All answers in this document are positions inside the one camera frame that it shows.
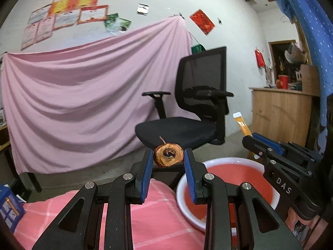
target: pink checkered tablecloth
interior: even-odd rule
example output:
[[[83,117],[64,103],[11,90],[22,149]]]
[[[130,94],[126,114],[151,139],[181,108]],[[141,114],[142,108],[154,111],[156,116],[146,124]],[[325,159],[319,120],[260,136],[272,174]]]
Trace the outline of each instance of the pink checkered tablecloth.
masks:
[[[39,236],[77,191],[70,191],[44,202],[23,205],[25,215],[14,235],[26,250],[31,250]],[[99,249],[104,250],[107,204],[104,205]],[[164,183],[152,179],[143,205],[131,206],[134,249],[202,250],[204,234],[193,228],[177,206],[174,192]]]

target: mesh backrest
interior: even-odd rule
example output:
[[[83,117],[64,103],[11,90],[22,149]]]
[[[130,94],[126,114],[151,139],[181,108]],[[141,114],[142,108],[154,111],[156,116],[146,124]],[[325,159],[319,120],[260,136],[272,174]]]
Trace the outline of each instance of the mesh backrest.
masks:
[[[180,108],[200,118],[213,121],[217,111],[210,100],[195,96],[197,90],[226,89],[226,47],[221,47],[181,59],[179,63],[175,97]]]

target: star patterned blue curtain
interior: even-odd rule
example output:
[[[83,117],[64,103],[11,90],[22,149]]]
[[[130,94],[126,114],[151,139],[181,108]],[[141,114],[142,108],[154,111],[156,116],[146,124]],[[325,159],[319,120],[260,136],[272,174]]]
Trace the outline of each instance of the star patterned blue curtain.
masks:
[[[317,0],[276,0],[280,10],[292,20],[298,19],[309,45],[312,63],[318,67],[321,85],[320,124],[317,150],[326,147],[327,97],[333,93],[333,25]]]

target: blue package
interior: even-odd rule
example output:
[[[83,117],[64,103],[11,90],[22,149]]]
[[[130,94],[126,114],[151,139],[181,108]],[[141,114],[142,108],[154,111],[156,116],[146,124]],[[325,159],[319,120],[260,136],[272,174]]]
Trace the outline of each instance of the blue package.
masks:
[[[0,185],[0,215],[12,232],[14,232],[23,214],[24,209],[11,188]]]

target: red bag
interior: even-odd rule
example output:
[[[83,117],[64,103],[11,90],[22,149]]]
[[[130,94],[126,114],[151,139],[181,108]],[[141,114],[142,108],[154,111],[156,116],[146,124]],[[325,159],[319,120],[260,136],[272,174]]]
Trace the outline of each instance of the red bag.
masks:
[[[256,49],[254,53],[255,57],[257,58],[258,67],[265,67],[266,65],[262,53],[258,49]]]

